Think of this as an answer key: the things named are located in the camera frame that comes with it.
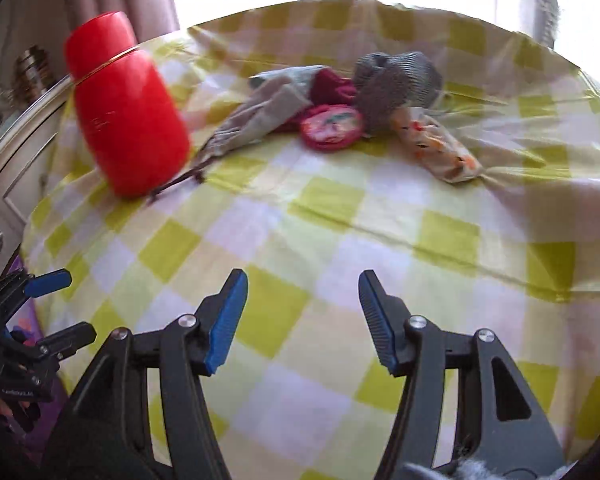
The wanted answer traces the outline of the grey herringbone drawstring pouch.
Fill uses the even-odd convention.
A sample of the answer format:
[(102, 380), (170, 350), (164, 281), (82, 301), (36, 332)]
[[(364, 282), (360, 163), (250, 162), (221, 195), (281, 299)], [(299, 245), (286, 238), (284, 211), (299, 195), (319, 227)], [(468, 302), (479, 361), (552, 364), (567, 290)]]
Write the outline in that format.
[(285, 75), (260, 84), (249, 99), (236, 107), (216, 128), (194, 156), (189, 170), (155, 188), (149, 198), (155, 200), (167, 188), (189, 178), (198, 178), (202, 170), (215, 159), (261, 141), (312, 104), (309, 92), (309, 84)]

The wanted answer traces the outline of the black white checkered mask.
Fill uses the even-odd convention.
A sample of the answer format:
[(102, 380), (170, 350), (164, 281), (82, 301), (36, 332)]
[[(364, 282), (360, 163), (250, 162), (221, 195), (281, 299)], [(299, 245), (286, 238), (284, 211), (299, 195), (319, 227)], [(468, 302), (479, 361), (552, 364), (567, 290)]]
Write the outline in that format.
[(422, 52), (375, 52), (358, 59), (352, 84), (366, 132), (376, 134), (389, 129), (391, 115), (403, 105), (432, 107), (441, 96), (443, 77)]

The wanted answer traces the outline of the light blue grey towel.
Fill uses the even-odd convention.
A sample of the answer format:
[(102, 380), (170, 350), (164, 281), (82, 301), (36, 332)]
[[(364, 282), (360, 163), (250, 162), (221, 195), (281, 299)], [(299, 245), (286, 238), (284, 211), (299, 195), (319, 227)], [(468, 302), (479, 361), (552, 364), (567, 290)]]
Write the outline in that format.
[(315, 75), (325, 68), (325, 65), (305, 65), (278, 68), (277, 70), (265, 70), (248, 78), (249, 87), (256, 90), (262, 84), (278, 77), (287, 77), (304, 92), (309, 92)]

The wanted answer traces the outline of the purple white storage box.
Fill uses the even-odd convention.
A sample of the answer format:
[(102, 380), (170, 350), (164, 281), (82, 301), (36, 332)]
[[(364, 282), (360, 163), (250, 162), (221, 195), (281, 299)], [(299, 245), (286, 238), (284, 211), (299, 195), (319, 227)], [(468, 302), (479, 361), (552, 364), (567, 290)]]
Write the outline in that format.
[[(9, 273), (22, 270), (24, 268), (23, 261), (18, 250), (12, 253), (12, 256), (5, 266), (2, 276)], [(36, 304), (34, 299), (28, 299), (17, 313), (10, 319), (7, 324), (9, 330), (19, 330), (27, 337), (26, 344), (34, 344), (39, 339), (43, 338), (38, 315), (36, 314)]]

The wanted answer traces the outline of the cream white dresser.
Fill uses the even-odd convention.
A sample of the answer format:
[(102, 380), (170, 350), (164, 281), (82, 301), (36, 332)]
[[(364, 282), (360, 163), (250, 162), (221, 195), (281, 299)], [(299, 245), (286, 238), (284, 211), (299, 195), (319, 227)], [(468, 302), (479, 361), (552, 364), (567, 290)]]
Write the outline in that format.
[(0, 276), (15, 257), (31, 212), (45, 194), (50, 158), (70, 96), (65, 77), (0, 131)]

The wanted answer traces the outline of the red thermos bottle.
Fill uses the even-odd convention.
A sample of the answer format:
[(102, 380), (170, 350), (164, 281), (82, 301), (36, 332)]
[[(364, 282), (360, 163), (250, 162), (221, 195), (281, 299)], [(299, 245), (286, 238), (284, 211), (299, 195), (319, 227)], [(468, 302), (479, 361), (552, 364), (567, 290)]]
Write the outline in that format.
[(140, 197), (174, 178), (188, 159), (188, 132), (126, 14), (80, 25), (65, 58), (85, 142), (117, 196)]

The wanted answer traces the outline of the orange patterned cream cloth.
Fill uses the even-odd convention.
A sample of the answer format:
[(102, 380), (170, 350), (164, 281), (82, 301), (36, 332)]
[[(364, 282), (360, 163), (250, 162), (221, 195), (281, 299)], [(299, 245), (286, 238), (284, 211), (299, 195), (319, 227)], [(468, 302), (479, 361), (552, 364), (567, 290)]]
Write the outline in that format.
[(457, 184), (480, 176), (478, 159), (424, 108), (396, 108), (390, 127), (411, 156), (438, 180)]

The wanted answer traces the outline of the yellow checkered tablecloth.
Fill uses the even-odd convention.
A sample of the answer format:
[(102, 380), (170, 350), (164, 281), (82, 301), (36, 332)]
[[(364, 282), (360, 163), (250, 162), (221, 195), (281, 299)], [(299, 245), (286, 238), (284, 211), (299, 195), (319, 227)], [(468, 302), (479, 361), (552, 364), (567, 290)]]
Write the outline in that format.
[(600, 435), (600, 87), (525, 36), (455, 13), (370, 0), (267, 6), (148, 41), (196, 144), (249, 96), (251, 75), (364, 54), (425, 53), (441, 121), (480, 160), (435, 179), (381, 134), (339, 153), (276, 134), (154, 202), (118, 200), (67, 110), (27, 268), (69, 270), (38, 300), (46, 332), (156, 330), (217, 292), (249, 298), (226, 363), (204, 382), (237, 479), (369, 479), (402, 392), (379, 364), (358, 276), (444, 330), (487, 327), (520, 367), (569, 458)]

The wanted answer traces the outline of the round pink embroidered pouch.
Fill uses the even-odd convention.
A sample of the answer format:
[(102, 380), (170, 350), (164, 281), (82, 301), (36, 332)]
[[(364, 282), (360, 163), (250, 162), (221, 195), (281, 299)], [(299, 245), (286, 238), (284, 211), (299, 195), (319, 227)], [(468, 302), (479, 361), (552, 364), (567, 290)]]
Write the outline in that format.
[(347, 105), (317, 107), (300, 122), (300, 136), (304, 144), (320, 152), (336, 152), (360, 140), (364, 133), (363, 118)]

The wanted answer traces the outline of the dark red knit cloth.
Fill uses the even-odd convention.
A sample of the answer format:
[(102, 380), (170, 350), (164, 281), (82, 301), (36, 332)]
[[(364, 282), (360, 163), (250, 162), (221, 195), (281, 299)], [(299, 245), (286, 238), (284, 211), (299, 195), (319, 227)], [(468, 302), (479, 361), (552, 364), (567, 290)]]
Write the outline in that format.
[(329, 106), (353, 105), (357, 94), (358, 89), (351, 79), (341, 77), (330, 67), (321, 68), (310, 84), (311, 104), (276, 128), (275, 132), (298, 131), (305, 119), (323, 113)]

